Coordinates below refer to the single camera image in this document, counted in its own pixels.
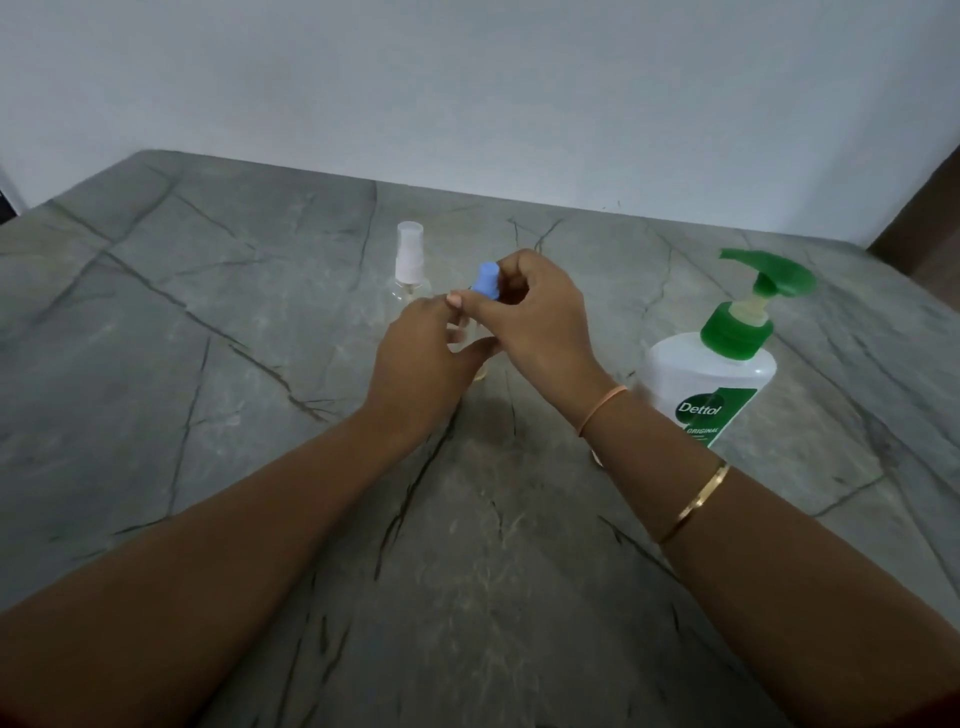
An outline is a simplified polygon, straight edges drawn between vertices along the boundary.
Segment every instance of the orange thread bracelet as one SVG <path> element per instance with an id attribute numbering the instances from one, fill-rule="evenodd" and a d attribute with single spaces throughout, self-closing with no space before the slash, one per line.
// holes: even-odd
<path id="1" fill-rule="evenodd" d="M 587 423 L 590 421 L 590 418 L 597 413 L 597 410 L 600 409 L 600 407 L 602 407 L 604 404 L 612 400 L 621 392 L 626 392 L 626 391 L 627 391 L 627 386 L 625 384 L 621 384 L 619 387 L 613 387 L 610 390 L 610 392 L 608 392 L 603 397 L 601 397 L 600 401 L 598 401 L 596 404 L 593 405 L 593 409 L 591 409 L 587 414 L 587 416 L 584 418 L 583 424 L 577 428 L 577 437 L 584 436 L 584 427 L 587 426 Z"/>

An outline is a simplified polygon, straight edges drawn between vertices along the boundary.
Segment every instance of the white spray cap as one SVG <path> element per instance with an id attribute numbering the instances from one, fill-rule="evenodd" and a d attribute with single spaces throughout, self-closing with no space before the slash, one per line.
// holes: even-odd
<path id="1" fill-rule="evenodd" d="M 423 225 L 414 222 L 396 226 L 396 267 L 394 275 L 401 283 L 423 283 Z"/>

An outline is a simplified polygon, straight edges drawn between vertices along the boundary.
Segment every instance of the hand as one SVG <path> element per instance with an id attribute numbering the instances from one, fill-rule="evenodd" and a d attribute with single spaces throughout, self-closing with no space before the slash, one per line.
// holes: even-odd
<path id="1" fill-rule="evenodd" d="M 499 351 L 492 336 L 453 353 L 463 332 L 448 329 L 460 313 L 443 296 L 418 299 L 396 319 L 376 350 L 364 410 L 418 444 L 456 406 L 480 366 Z"/>
<path id="2" fill-rule="evenodd" d="M 514 366 L 575 427 L 615 382 L 593 356 L 584 296 L 530 250 L 499 261 L 500 301 L 455 291 L 447 302 L 487 327 Z"/>

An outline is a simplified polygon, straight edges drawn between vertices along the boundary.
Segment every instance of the green pump dispenser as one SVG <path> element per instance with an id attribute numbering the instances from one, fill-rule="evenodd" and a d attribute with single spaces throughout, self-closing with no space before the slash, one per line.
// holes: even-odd
<path id="1" fill-rule="evenodd" d="M 700 329 L 700 340 L 721 356 L 746 361 L 760 351 L 774 332 L 773 322 L 764 310 L 770 299 L 804 296 L 816 287 L 817 280 L 799 263 L 765 251 L 724 248 L 720 257 L 749 265 L 759 275 L 750 299 L 727 301 L 716 307 Z"/>

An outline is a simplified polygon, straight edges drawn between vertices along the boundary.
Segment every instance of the dettol logo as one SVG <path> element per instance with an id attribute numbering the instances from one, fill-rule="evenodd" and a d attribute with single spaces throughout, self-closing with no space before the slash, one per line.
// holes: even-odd
<path id="1" fill-rule="evenodd" d="M 708 418 L 719 414 L 723 404 L 723 398 L 715 393 L 694 395 L 682 401 L 674 414 L 679 422 L 689 425 L 697 418 Z"/>

